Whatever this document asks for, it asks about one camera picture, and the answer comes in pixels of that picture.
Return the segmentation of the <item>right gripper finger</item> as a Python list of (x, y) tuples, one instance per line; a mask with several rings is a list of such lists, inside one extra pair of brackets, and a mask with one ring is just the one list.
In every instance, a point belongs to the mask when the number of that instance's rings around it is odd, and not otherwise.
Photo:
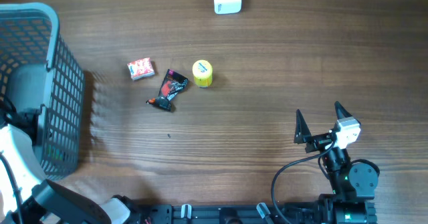
[(294, 134), (294, 143), (303, 144), (307, 143), (312, 134), (304, 120), (304, 117), (299, 109), (296, 110), (296, 129)]
[(335, 101), (334, 107), (338, 120), (352, 117), (352, 114), (350, 114), (339, 101)]

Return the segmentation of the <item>yellow cylindrical bottle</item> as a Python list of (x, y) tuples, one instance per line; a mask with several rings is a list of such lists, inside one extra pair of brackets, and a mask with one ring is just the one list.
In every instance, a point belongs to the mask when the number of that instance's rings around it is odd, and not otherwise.
[(198, 60), (193, 64), (192, 73), (195, 84), (200, 88), (208, 88), (213, 82), (213, 67), (206, 60)]

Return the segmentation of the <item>black hex wrench package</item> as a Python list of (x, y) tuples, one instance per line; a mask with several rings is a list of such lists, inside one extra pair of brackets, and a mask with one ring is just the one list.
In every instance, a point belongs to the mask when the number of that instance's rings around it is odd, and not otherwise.
[(171, 100), (178, 93), (183, 91), (187, 87), (187, 84), (188, 78), (176, 71), (168, 69), (158, 92), (158, 96), (147, 100), (146, 103), (170, 112), (172, 108)]

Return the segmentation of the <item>red white snack packet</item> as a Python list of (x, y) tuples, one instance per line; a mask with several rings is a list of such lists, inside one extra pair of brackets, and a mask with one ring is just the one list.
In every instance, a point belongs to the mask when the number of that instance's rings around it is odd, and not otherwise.
[(143, 58), (130, 62), (127, 66), (132, 80), (150, 77), (155, 74), (150, 58)]

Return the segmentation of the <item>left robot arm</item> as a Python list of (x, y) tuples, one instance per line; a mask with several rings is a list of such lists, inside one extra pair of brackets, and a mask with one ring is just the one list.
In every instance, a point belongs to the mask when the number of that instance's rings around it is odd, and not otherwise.
[(101, 205), (49, 179), (32, 149), (35, 123), (1, 95), (1, 188), (4, 223), (41, 223), (50, 214), (60, 223), (141, 223), (142, 214), (127, 197)]

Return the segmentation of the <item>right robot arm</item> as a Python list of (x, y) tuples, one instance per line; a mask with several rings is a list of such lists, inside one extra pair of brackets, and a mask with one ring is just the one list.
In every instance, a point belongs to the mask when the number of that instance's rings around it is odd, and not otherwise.
[(357, 141), (361, 123), (340, 102), (334, 103), (337, 121), (325, 134), (312, 135), (302, 113), (296, 111), (294, 142), (305, 144), (307, 153), (319, 152), (318, 165), (332, 194), (318, 200), (284, 206), (296, 223), (376, 223), (375, 189), (380, 169), (365, 159), (351, 160), (346, 147)]

